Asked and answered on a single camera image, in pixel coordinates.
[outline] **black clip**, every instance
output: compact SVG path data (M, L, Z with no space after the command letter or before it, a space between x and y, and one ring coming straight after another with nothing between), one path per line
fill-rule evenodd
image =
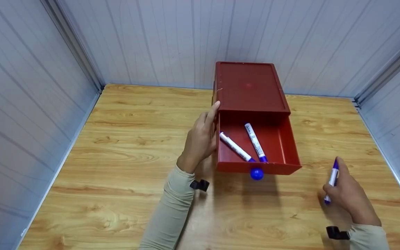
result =
M199 182L198 181L193 181L189 185L192 189L200 189L202 191L208 190L209 187L209 182L201 179Z
M347 231L339 231L337 226L327 226L327 234L333 240L349 240L350 234Z

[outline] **wood grain surface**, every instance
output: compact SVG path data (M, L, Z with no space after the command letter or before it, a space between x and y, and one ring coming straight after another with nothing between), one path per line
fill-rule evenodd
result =
M181 153L187 131L211 104L211 90L109 84L92 111L19 249L137 249ZM344 158L400 249L400 187L351 101L288 95L303 168L290 176L211 171L196 193L178 249L340 249L325 227L348 215L322 208L318 193L335 156Z

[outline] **beige sleeve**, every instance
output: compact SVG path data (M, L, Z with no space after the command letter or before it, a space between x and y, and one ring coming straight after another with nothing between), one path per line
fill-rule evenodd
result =
M350 234L350 250L389 250L387 236L380 226L353 224Z
M177 166L169 173L163 196L155 209L141 240L140 250L172 250L175 248L194 199L189 187L195 179Z

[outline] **white marker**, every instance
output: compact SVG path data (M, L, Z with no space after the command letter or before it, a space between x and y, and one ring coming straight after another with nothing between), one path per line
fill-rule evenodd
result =
M338 172L339 172L339 164L338 164L338 159L336 158L336 160L334 160L334 164L333 164L333 169L331 172L331 176L330 176L330 180L328 181L328 184L332 185L332 186L336 186L336 178L338 176ZM330 204L331 203L331 198L326 195L324 198L324 202L325 204Z
M256 149L257 155L259 156L259 160L261 163L267 163L268 159L265 156L265 153L263 152L262 146L260 146L259 139L257 139L256 133L254 133L254 130L252 129L251 124L247 123L245 124L246 131L248 132L249 138L251 138L252 145Z
M222 139L225 144L227 144L234 152L240 155L246 161L256 161L254 160L251 155L248 155L241 147L239 147L235 142L233 142L228 136L226 136L223 132L220 132L220 139Z

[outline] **red drawer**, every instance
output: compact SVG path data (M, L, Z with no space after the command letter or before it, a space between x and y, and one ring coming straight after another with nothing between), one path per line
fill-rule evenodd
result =
M301 168L289 122L289 107L273 64L217 62L213 102L217 117L217 171L292 174ZM258 162L245 130L251 123L268 162ZM257 162L247 162L219 139L224 132Z

